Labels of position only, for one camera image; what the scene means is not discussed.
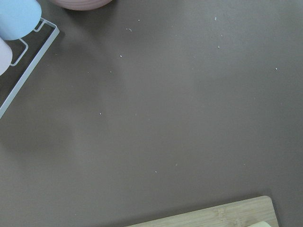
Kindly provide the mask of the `pink cup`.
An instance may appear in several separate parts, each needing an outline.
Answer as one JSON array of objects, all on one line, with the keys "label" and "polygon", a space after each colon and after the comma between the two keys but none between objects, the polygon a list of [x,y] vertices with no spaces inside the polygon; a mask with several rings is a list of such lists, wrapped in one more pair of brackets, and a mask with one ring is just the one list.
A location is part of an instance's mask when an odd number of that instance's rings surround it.
[{"label": "pink cup", "polygon": [[12,49],[0,38],[0,75],[2,75],[10,66],[12,61]]}]

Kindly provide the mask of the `wooden cutting board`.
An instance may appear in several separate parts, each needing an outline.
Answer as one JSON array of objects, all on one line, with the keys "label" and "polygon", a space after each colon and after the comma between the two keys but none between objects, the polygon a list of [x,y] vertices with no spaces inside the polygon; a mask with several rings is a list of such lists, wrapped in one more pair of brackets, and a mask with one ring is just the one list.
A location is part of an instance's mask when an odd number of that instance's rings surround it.
[{"label": "wooden cutting board", "polygon": [[135,227],[277,227],[268,196],[227,203],[139,224]]}]

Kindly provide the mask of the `light blue cup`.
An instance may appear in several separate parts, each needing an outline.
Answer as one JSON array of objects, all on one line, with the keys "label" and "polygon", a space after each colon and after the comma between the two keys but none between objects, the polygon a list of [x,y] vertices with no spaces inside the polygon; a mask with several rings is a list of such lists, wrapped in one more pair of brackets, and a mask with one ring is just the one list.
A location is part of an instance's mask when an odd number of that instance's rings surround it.
[{"label": "light blue cup", "polygon": [[2,0],[0,2],[0,36],[3,40],[17,40],[29,34],[42,15],[36,0]]}]

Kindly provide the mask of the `pink bowl with ice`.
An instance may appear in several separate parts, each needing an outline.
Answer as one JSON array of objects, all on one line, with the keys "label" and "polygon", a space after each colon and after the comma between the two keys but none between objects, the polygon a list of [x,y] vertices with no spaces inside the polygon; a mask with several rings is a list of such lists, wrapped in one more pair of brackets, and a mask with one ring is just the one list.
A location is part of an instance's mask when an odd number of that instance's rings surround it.
[{"label": "pink bowl with ice", "polygon": [[98,9],[112,0],[50,0],[51,3],[70,10],[86,11]]}]

